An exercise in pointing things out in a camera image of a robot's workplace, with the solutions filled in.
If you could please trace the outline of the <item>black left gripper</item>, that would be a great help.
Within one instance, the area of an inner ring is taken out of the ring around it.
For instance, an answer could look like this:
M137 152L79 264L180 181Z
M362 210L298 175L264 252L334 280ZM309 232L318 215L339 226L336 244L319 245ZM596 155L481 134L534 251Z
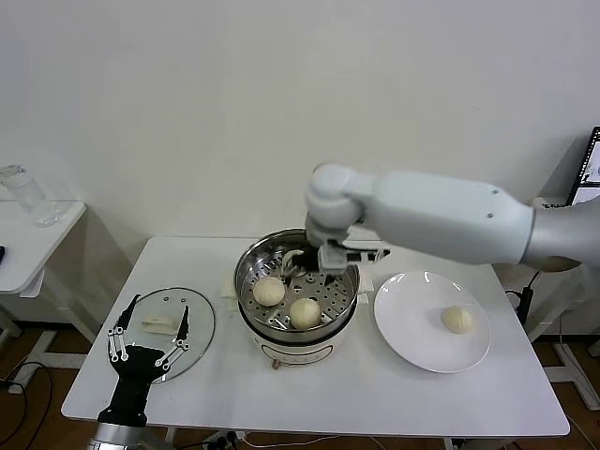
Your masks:
M97 416L99 423L145 426L145 407L152 382L169 371L189 350L188 306L185 306L174 345L166 353L159 349L126 345L125 333L140 298L139 294L135 294L114 326L107 330L109 360L118 381L109 406Z

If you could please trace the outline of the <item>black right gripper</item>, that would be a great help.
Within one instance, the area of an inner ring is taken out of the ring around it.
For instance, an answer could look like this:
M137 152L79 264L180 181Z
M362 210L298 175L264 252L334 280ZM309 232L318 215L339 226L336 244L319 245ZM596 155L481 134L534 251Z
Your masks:
M282 260L282 280L290 283L298 275L309 272L320 272L319 250L316 247L306 246L302 249L303 253L299 256L285 257ZM337 274L324 272L323 285L328 286L337 281Z

